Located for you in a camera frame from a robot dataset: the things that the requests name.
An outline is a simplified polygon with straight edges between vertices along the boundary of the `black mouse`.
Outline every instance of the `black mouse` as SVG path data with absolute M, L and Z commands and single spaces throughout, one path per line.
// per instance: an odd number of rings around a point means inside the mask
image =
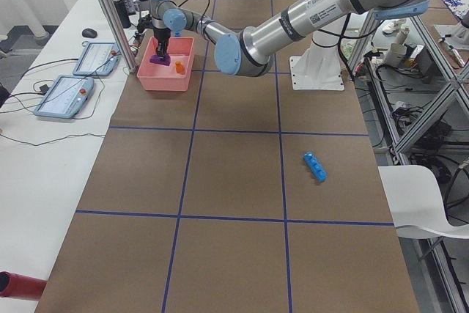
M 85 38 L 96 38 L 97 32 L 94 29 L 84 29 L 81 35 Z

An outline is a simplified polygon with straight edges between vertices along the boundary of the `blue and white device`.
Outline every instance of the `blue and white device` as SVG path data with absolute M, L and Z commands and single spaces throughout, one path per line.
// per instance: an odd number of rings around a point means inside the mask
M 33 114 L 72 119 L 88 100 L 94 86 L 95 81 L 91 77 L 59 76 Z
M 76 76 L 107 76 L 116 67 L 119 47 L 113 42 L 88 42 L 73 69 Z

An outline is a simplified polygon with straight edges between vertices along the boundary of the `blue block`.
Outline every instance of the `blue block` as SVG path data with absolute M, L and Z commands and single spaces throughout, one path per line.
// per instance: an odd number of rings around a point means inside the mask
M 328 174 L 322 168 L 322 165 L 320 164 L 320 162 L 317 161 L 313 152 L 306 152 L 303 158 L 305 162 L 308 164 L 311 171 L 313 172 L 314 176 L 317 178 L 317 180 L 320 183 L 328 178 Z

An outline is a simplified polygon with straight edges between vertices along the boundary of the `pink bin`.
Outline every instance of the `pink bin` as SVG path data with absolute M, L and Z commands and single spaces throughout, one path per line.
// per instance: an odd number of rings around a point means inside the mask
M 158 41 L 151 37 L 144 58 L 141 61 L 137 77 L 147 91 L 187 91 L 193 64 L 193 38 L 171 37 L 168 54 L 171 57 L 169 66 L 153 64 L 149 58 L 156 54 Z M 176 62 L 181 62 L 183 73 L 176 72 Z

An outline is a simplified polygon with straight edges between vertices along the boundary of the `chair seat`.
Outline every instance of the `chair seat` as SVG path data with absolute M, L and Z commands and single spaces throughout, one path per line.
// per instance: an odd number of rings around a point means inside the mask
M 398 236 L 469 238 L 469 224 L 453 227 L 446 219 L 440 188 L 428 168 L 405 165 L 378 169 Z

